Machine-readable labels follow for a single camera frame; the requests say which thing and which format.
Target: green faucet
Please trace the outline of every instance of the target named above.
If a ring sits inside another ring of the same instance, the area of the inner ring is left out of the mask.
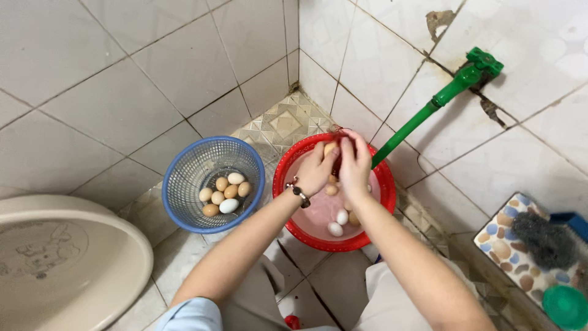
[[[427,104],[416,113],[388,142],[372,157],[374,169],[388,154],[400,144],[414,129],[451,99],[467,90],[480,80],[496,78],[505,65],[496,61],[492,55],[474,47],[466,56],[467,63],[460,69],[453,80],[441,89]]]

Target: blue plastic basket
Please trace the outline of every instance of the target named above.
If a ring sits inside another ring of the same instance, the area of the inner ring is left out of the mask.
[[[251,183],[251,193],[237,196],[239,207],[230,214],[207,217],[206,205],[198,199],[201,189],[216,191],[216,179],[238,172]],[[181,228],[202,234],[228,230],[246,219],[259,203],[265,185],[265,171],[259,154],[248,143],[218,136],[186,147],[169,165],[163,179],[162,200],[169,217]]]

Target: person's left hand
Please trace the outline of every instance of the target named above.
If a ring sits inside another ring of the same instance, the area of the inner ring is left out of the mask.
[[[298,182],[295,185],[309,198],[326,185],[329,174],[333,171],[333,163],[340,154],[339,147],[335,147],[323,159],[324,150],[325,143],[321,141],[315,146],[312,154],[302,162],[296,173]]]

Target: eggshell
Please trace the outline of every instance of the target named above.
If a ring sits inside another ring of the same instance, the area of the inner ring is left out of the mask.
[[[211,200],[213,204],[216,204],[218,206],[221,204],[221,202],[225,200],[225,195],[221,191],[216,191],[212,193]]]
[[[339,188],[336,187],[335,185],[333,185],[333,184],[327,184],[325,186],[325,193],[328,196],[334,196],[335,194],[337,194],[337,192],[339,192]]]
[[[337,212],[337,223],[339,223],[339,225],[347,224],[348,220],[349,214],[347,213],[347,210],[341,209]]]
[[[343,235],[343,227],[341,227],[339,223],[331,222],[329,225],[327,225],[327,229],[329,230],[329,233],[335,237],[340,237]]]
[[[216,189],[223,192],[226,187],[229,186],[229,180],[224,178],[224,177],[220,177],[216,180]]]
[[[349,202],[349,200],[345,200],[345,202],[343,204],[343,208],[345,208],[345,210],[347,210],[347,211],[353,210],[353,206],[351,206],[351,202]]]
[[[213,203],[209,203],[202,208],[202,214],[208,217],[213,217],[218,215],[219,213],[219,206]]]
[[[229,183],[237,184],[237,185],[239,185],[240,183],[245,181],[245,177],[239,173],[231,173],[229,175],[228,179],[229,179]]]
[[[358,216],[354,212],[349,213],[349,224],[351,224],[353,226],[360,226],[361,225],[361,223],[359,223]]]
[[[336,142],[331,142],[325,145],[325,149],[324,149],[324,156],[327,156],[327,154],[329,154],[329,152],[331,150],[333,150],[333,148],[337,147],[337,143]]]
[[[239,187],[237,185],[235,185],[235,184],[227,187],[225,189],[225,198],[232,199],[232,198],[236,197],[237,196],[237,190],[238,189],[239,189]]]
[[[244,181],[239,184],[239,197],[246,197],[251,192],[251,184],[248,181]]]
[[[212,197],[212,189],[209,187],[203,188],[198,194],[198,199],[202,202],[207,202]]]
[[[239,201],[237,199],[226,199],[220,203],[219,209],[223,214],[229,214],[235,211],[239,207]]]

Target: green bottle cap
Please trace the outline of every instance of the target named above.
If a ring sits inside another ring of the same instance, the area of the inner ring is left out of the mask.
[[[573,287],[555,285],[543,295],[543,309],[559,327],[579,330],[588,323],[588,302]]]

